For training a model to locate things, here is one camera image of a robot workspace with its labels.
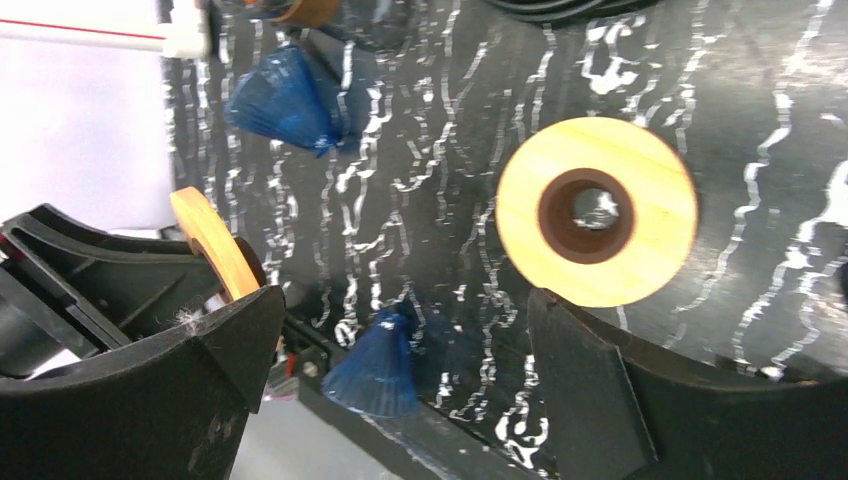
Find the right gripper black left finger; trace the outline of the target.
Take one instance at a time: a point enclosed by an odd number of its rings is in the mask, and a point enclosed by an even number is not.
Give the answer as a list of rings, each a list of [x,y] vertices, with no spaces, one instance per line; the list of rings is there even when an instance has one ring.
[[[225,479],[285,316],[266,286],[191,323],[1,383],[5,479]]]

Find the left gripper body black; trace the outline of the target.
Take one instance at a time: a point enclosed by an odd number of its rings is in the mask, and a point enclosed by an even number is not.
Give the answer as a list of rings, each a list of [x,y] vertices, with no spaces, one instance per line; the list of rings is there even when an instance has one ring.
[[[52,277],[35,262],[1,263],[1,375],[26,378],[62,350],[85,359],[100,352],[71,309],[71,279]]]

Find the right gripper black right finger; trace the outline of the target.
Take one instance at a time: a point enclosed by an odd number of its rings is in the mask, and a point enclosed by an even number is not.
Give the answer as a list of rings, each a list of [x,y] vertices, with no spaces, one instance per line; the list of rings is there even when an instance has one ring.
[[[843,479],[847,379],[690,359],[535,288],[527,321],[563,479]]]

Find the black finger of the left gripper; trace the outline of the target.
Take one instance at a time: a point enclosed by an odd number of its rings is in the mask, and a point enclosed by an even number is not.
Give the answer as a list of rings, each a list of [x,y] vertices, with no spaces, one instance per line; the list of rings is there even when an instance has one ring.
[[[167,329],[222,285],[187,243],[110,235],[49,204],[3,224],[11,273],[56,316],[47,330],[68,348],[119,348]]]

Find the blue plastic dripper cone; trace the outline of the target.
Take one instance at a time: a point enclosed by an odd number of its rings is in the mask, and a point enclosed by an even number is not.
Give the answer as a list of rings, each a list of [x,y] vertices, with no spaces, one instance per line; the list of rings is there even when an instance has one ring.
[[[323,102],[309,62],[296,45],[262,57],[238,78],[226,101],[224,118],[241,130],[317,157],[342,140],[342,129]]]

